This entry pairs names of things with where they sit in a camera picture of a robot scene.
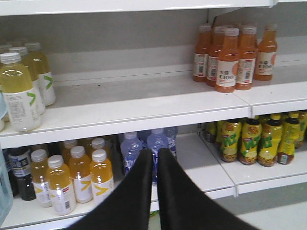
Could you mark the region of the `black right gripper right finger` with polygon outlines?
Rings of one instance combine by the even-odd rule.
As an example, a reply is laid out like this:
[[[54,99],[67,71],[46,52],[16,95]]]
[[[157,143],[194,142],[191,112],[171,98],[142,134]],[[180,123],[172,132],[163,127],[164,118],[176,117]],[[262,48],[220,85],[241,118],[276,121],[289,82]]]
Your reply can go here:
[[[164,230],[254,230],[200,190],[169,149],[159,150],[158,200]]]

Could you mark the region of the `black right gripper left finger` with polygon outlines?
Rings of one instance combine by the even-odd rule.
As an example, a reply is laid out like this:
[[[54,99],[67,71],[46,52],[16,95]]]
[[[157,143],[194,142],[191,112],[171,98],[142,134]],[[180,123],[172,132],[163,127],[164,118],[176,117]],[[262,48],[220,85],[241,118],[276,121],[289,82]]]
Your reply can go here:
[[[153,156],[141,150],[130,172],[96,208],[67,230],[147,230],[152,194]]]

